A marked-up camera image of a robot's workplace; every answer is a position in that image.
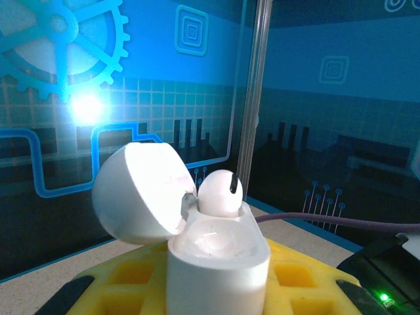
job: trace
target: glass panel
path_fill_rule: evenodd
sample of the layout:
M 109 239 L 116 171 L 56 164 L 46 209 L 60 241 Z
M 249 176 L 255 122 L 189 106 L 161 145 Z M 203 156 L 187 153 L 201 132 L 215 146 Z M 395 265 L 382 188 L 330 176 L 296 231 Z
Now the glass panel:
M 2 2 L 0 280 L 111 239 L 90 189 L 130 141 L 233 169 L 255 3 Z
M 273 2 L 249 183 L 267 211 L 420 221 L 419 5 L 374 2 Z M 308 223 L 353 249 L 334 234 L 378 236 Z

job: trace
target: beige countertop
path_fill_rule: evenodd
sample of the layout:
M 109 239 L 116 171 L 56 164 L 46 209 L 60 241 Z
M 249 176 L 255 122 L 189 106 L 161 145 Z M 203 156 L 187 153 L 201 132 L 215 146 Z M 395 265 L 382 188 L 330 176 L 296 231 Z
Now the beige countertop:
M 266 214 L 251 207 L 254 215 Z M 337 266 L 352 253 L 282 220 L 260 224 L 266 238 Z M 31 315 L 78 273 L 137 248 L 111 241 L 0 285 L 0 315 Z

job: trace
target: blue gear icon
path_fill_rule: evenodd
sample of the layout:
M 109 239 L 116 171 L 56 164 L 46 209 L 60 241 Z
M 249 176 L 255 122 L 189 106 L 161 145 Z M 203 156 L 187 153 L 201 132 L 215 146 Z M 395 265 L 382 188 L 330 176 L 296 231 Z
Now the blue gear icon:
M 46 99 L 50 93 L 54 93 L 63 102 L 68 100 L 69 95 L 95 89 L 103 82 L 112 84 L 114 80 L 111 74 L 114 71 L 122 71 L 123 68 L 119 64 L 119 60 L 121 57 L 128 56 L 128 52 L 123 48 L 124 42 L 130 40 L 130 36 L 123 29 L 123 25 L 128 23 L 128 18 L 121 15 L 119 11 L 122 2 L 123 0 L 101 0 L 82 9 L 72 11 L 63 4 L 63 0 L 51 0 L 46 3 L 39 0 L 20 0 L 21 4 L 35 13 L 37 24 L 8 36 L 0 37 L 0 77 L 13 76 L 18 80 L 17 88 L 19 91 L 25 91 L 28 87 L 33 87 L 39 91 L 41 99 Z M 111 56 L 79 32 L 79 23 L 107 12 L 111 12 L 115 24 L 115 47 Z M 57 30 L 52 26 L 51 19 L 57 16 L 65 21 L 65 30 Z M 46 82 L 27 74 L 3 55 L 4 52 L 42 37 L 46 37 L 54 44 L 56 82 Z M 67 45 L 70 43 L 79 45 L 101 61 L 105 65 L 102 71 L 87 81 L 70 85 L 67 59 Z

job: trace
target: green led light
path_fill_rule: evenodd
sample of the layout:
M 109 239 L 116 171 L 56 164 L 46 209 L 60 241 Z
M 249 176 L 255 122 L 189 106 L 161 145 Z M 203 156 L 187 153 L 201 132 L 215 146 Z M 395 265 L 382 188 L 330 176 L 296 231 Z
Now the green led light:
M 387 302 L 389 300 L 389 296 L 385 293 L 382 293 L 379 298 L 381 299 L 381 301 L 383 302 Z

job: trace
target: yellow holder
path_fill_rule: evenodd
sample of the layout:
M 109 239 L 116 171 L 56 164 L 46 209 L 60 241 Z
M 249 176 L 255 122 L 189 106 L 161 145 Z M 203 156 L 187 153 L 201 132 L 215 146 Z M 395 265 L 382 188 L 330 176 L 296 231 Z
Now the yellow holder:
M 360 286 L 355 277 L 274 241 L 267 242 L 272 254 L 263 315 L 361 314 L 336 284 L 346 280 Z M 166 263 L 165 242 L 87 269 L 75 279 L 93 276 L 94 281 L 68 315 L 166 315 Z

